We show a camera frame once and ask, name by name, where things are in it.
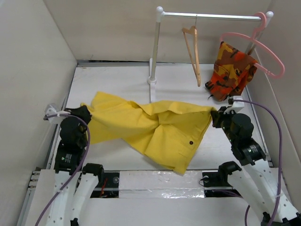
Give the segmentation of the white clothes rack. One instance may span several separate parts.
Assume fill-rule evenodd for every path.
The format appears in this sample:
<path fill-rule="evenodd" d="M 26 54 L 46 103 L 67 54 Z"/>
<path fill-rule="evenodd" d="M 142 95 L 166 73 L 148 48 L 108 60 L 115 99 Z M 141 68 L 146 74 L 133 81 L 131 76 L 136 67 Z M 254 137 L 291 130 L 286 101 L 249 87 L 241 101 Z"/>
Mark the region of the white clothes rack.
<path fill-rule="evenodd" d="M 197 19 L 217 19 L 217 20 L 235 20 L 235 21 L 261 21 L 260 16 L 237 16 L 237 15 L 219 15 L 219 14 L 202 14 L 202 13 L 179 13 L 179 12 L 165 12 L 161 6 L 156 8 L 156 28 L 154 36 L 154 45 L 152 51 L 152 58 L 149 60 L 150 69 L 148 84 L 150 87 L 150 102 L 156 101 L 156 66 L 158 56 L 159 33 L 162 18 L 164 17 L 183 17 Z"/>

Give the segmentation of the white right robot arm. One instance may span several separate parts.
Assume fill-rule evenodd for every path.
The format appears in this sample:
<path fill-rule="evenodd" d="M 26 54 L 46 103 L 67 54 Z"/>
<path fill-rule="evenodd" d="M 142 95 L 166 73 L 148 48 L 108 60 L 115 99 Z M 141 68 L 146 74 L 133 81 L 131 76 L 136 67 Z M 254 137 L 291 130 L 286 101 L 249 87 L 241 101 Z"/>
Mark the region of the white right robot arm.
<path fill-rule="evenodd" d="M 218 168 L 220 184 L 234 187 L 254 211 L 262 226 L 299 226 L 301 214 L 282 192 L 266 155 L 252 138 L 251 119 L 228 107 L 211 112 L 213 127 L 221 128 L 239 161 L 225 162 Z"/>

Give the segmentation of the orange camouflage trousers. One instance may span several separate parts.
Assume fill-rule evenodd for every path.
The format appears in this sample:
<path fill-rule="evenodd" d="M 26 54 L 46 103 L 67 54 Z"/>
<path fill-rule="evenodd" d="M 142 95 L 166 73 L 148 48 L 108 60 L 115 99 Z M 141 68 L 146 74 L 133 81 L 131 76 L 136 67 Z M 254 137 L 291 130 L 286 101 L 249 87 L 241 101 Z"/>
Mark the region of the orange camouflage trousers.
<path fill-rule="evenodd" d="M 256 63 L 250 55 L 222 41 L 214 63 L 213 75 L 205 87 L 216 101 L 240 96 L 256 73 Z"/>

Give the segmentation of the pink plastic hanger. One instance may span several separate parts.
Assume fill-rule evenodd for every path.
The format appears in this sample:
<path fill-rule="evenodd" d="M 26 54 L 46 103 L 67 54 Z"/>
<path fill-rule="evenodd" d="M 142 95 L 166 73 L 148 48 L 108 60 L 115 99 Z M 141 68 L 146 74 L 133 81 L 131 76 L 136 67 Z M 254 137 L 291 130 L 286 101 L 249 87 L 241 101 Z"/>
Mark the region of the pink plastic hanger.
<path fill-rule="evenodd" d="M 267 54 L 269 54 L 272 59 L 274 59 L 276 61 L 276 63 L 279 65 L 280 67 L 280 72 L 279 74 L 274 74 L 272 73 L 270 70 L 268 70 L 267 68 L 263 67 L 261 64 L 259 63 L 255 63 L 254 65 L 261 70 L 262 72 L 264 72 L 266 75 L 271 76 L 273 78 L 280 78 L 285 74 L 285 66 L 282 63 L 282 61 L 278 58 L 278 56 L 271 50 L 269 49 L 267 46 L 265 46 L 264 44 L 262 44 L 261 42 L 259 42 L 256 39 L 256 34 L 259 32 L 263 32 L 265 30 L 265 28 L 267 27 L 267 25 L 269 24 L 269 22 L 271 21 L 272 17 L 274 16 L 274 13 L 272 11 L 268 11 L 267 13 L 263 13 L 263 12 L 258 12 L 256 14 L 254 14 L 253 16 L 234 16 L 234 15 L 225 15 L 226 19 L 229 20 L 238 20 L 238 21 L 256 21 L 257 19 L 260 19 L 260 26 L 254 28 L 253 32 L 252 32 L 252 36 L 249 37 L 247 35 L 241 34 L 241 33 L 237 33 L 237 32 L 226 32 L 223 33 L 220 36 L 220 41 L 223 41 L 223 39 L 225 37 L 239 37 L 242 38 L 244 40 L 248 40 L 251 43 L 253 43 L 256 47 L 261 48 L 262 50 L 264 50 Z"/>

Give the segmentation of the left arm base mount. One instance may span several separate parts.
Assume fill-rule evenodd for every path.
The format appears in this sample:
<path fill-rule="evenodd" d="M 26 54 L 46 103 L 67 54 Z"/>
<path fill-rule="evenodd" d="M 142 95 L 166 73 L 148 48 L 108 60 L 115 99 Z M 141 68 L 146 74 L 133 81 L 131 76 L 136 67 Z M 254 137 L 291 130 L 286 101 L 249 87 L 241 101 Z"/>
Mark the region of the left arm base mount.
<path fill-rule="evenodd" d="M 118 198 L 119 177 L 119 171 L 105 171 L 103 181 L 98 183 L 90 198 Z"/>

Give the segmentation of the yellow trousers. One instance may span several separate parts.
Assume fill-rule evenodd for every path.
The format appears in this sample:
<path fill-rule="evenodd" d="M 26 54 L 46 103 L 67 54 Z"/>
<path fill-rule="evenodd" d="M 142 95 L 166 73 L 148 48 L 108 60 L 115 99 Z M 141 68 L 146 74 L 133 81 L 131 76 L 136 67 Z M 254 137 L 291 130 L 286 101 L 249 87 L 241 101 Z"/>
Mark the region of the yellow trousers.
<path fill-rule="evenodd" d="M 184 174 L 212 122 L 213 106 L 162 100 L 139 104 L 97 92 L 86 106 L 91 143 L 123 139 L 160 166 Z"/>

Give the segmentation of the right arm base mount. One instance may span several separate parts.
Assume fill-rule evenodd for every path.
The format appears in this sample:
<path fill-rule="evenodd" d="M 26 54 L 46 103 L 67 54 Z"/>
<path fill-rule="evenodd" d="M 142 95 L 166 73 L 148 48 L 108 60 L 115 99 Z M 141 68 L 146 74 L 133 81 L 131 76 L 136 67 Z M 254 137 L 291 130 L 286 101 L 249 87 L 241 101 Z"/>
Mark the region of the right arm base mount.
<path fill-rule="evenodd" d="M 236 189 L 221 178 L 217 171 L 202 172 L 202 178 L 198 183 L 204 188 L 206 198 L 242 197 Z"/>

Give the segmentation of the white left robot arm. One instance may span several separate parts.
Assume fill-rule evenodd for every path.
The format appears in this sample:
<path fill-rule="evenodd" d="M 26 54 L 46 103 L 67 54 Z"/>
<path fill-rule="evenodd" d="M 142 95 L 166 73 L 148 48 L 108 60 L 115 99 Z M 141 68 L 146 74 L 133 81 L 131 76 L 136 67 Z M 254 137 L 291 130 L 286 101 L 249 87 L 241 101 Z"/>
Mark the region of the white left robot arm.
<path fill-rule="evenodd" d="M 54 171 L 54 195 L 43 210 L 47 226 L 81 225 L 93 190 L 104 183 L 101 164 L 84 163 L 90 146 L 86 106 L 59 111 L 53 104 L 45 110 L 46 121 L 60 127 Z"/>

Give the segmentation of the wooden hanger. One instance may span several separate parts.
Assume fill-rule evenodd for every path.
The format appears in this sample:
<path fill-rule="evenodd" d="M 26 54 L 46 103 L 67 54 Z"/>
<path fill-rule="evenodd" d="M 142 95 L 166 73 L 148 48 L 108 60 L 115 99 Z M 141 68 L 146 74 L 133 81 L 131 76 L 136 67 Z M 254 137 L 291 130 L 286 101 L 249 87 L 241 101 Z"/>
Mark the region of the wooden hanger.
<path fill-rule="evenodd" d="M 190 57 L 190 62 L 196 76 L 197 86 L 200 87 L 201 85 L 201 75 L 200 75 L 200 66 L 199 66 L 199 56 L 198 56 L 198 31 L 196 27 L 197 22 L 197 15 L 195 16 L 195 24 L 190 28 L 182 28 L 182 33 L 184 35 L 186 47 L 188 50 L 188 54 Z M 192 36 L 192 44 L 193 44 L 193 52 L 190 49 L 189 41 L 187 35 Z"/>

